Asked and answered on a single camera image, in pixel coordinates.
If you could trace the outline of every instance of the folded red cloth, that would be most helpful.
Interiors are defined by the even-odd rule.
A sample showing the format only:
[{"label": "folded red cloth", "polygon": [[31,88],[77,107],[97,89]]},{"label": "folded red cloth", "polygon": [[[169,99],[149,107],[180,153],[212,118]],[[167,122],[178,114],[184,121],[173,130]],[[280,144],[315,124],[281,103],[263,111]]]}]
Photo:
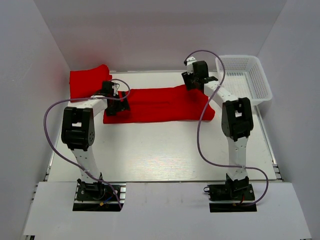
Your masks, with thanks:
[{"label": "folded red cloth", "polygon": [[[102,88],[102,82],[112,76],[106,65],[94,69],[70,72],[70,98],[86,98]],[[132,89],[128,96],[130,111],[116,116],[104,113],[103,123],[154,123],[199,120],[208,97],[197,89],[187,91],[185,85],[167,88]],[[208,106],[204,121],[214,118],[215,111]]]},{"label": "folded red cloth", "polygon": [[[132,89],[127,98],[130,111],[116,116],[104,113],[104,124],[156,123],[199,120],[208,97],[197,89],[187,91],[185,85],[167,88]],[[215,111],[208,106],[203,120],[214,118]]]},{"label": "folded red cloth", "polygon": [[109,68],[100,65],[90,70],[70,71],[70,98],[88,98],[102,88],[102,82],[111,80]]}]

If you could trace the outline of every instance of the white mesh basket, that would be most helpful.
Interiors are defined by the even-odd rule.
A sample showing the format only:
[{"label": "white mesh basket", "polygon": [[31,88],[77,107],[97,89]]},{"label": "white mesh basket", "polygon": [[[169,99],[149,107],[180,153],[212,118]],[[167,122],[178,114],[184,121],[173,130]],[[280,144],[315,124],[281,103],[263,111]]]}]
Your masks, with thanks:
[{"label": "white mesh basket", "polygon": [[[269,101],[272,93],[265,72],[259,59],[248,55],[220,56],[225,67],[223,87],[238,98],[247,97],[251,105],[255,106],[263,101]],[[223,68],[216,58],[218,79],[221,82]]]}]

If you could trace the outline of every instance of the white basket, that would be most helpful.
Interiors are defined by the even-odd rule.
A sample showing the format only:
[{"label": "white basket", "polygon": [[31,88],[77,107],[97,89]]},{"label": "white basket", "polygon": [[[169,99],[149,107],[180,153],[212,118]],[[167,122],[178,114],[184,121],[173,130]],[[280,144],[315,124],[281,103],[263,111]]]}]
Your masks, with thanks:
[{"label": "white basket", "polygon": [[[238,98],[247,97],[255,106],[272,98],[272,93],[265,72],[259,59],[248,55],[220,56],[225,67],[223,87]],[[218,79],[221,82],[224,71],[216,58]]]}]

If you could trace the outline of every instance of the white panel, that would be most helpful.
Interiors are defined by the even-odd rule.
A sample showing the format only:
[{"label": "white panel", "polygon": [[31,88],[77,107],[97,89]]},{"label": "white panel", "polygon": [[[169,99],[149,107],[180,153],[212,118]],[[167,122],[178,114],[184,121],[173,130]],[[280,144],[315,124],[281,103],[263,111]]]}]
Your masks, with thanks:
[{"label": "white panel", "polygon": [[197,49],[254,55],[286,0],[35,0],[72,70],[181,70]]},{"label": "white panel", "polygon": [[[0,233],[20,239],[36,183],[51,151],[43,131],[49,105],[64,98],[67,66],[32,0],[1,1],[0,7]],[[57,133],[57,108],[48,122]]]},{"label": "white panel", "polygon": [[320,239],[319,13],[318,0],[288,0],[258,55],[273,93],[261,113],[312,239]]},{"label": "white panel", "polygon": [[[180,72],[114,74],[131,88],[166,88],[184,84]],[[203,154],[210,161],[229,163],[228,141],[222,132],[220,107],[210,122],[201,124],[200,143]],[[92,146],[98,169],[111,182],[132,181],[223,181],[226,168],[208,165],[197,149],[197,121],[155,123],[103,124],[103,113],[94,119],[95,140]],[[253,113],[253,131],[247,143],[247,166],[262,168],[270,179],[276,175],[272,157],[264,140],[258,117]],[[58,140],[57,148],[64,156],[75,157]],[[248,170],[251,180],[264,180],[256,170]],[[49,181],[69,182],[80,178],[80,170],[54,155]]]},{"label": "white panel", "polygon": [[[291,183],[257,212],[210,213],[206,183],[128,183],[121,212],[72,212],[76,183],[41,182],[24,231],[36,240],[300,240],[310,233]],[[256,196],[265,183],[254,183]]]}]

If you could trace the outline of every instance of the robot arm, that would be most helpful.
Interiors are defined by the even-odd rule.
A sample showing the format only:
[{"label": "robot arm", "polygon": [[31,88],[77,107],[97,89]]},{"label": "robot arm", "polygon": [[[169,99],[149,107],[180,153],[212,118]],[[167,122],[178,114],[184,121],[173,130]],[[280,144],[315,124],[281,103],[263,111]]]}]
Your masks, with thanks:
[{"label": "robot arm", "polygon": [[[94,96],[119,98],[119,95],[115,92],[115,83],[111,81],[104,81],[102,89]],[[127,99],[124,101],[91,99],[81,105],[74,107],[67,106],[64,109],[61,132],[62,142],[67,144],[74,154],[77,163],[97,179],[103,179],[103,176],[98,170],[92,150],[92,144],[95,140],[94,117],[101,111],[106,111],[108,116],[110,116],[129,109]],[[95,182],[84,171],[80,171],[82,182],[86,182],[87,184]]]},{"label": "robot arm", "polygon": [[[186,62],[187,71],[182,73],[187,90],[199,89],[210,97],[218,87],[219,81],[209,76],[205,61],[197,61],[193,56]],[[221,87],[212,99],[222,109],[221,127],[228,141],[229,165],[246,166],[246,147],[253,117],[250,100],[238,98]],[[249,187],[249,178],[245,168],[228,168],[226,174],[227,195],[236,199]]]}]

